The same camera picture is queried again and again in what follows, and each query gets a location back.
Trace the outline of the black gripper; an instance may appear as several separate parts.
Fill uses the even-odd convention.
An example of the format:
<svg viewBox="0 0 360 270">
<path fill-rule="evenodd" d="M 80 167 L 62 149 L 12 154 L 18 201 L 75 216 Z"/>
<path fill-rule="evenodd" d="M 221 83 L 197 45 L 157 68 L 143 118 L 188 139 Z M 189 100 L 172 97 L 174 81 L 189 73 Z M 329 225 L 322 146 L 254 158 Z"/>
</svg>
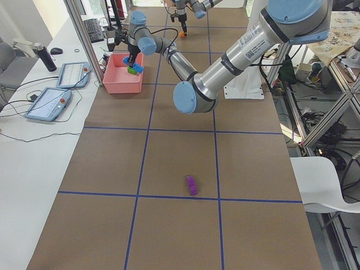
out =
<svg viewBox="0 0 360 270">
<path fill-rule="evenodd" d="M 138 47 L 128 46 L 128 52 L 129 52 L 128 66 L 133 67 L 134 63 L 136 62 L 136 58 L 138 56 Z"/>
<path fill-rule="evenodd" d="M 184 14 L 179 14 L 179 13 L 171 13 L 170 14 L 170 19 L 171 21 L 174 23 L 175 19 L 178 19 L 178 21 L 181 23 L 181 27 L 182 27 L 182 32 L 183 33 L 187 33 L 187 25 L 186 25 L 186 21 L 187 21 L 187 15 L 186 13 Z"/>
</svg>

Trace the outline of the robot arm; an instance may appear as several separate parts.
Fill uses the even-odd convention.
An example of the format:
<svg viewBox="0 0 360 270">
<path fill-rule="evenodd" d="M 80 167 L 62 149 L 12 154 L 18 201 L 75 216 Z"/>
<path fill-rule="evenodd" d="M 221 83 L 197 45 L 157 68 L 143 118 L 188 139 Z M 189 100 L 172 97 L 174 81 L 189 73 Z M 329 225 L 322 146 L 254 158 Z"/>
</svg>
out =
<svg viewBox="0 0 360 270">
<path fill-rule="evenodd" d="M 173 102 L 184 114 L 207 113 L 217 105 L 218 92 L 273 45 L 309 44 L 325 40 L 330 32 L 332 1 L 268 1 L 258 21 L 226 52 L 199 73 L 177 50 L 173 41 L 153 35 L 141 11 L 129 14 L 128 62 L 136 54 L 163 55 L 181 82 L 173 92 Z"/>
<path fill-rule="evenodd" d="M 170 13 L 170 19 L 172 22 L 175 22 L 177 18 L 178 21 L 181 23 L 182 31 L 180 36 L 186 37 L 187 36 L 187 13 L 186 8 L 189 8 L 192 11 L 197 19 L 201 19 L 206 15 L 206 12 L 216 6 L 217 4 L 221 3 L 222 0 L 205 0 L 205 1 L 198 1 L 198 0 L 174 0 L 172 1 L 175 5 L 175 11 Z"/>
</svg>

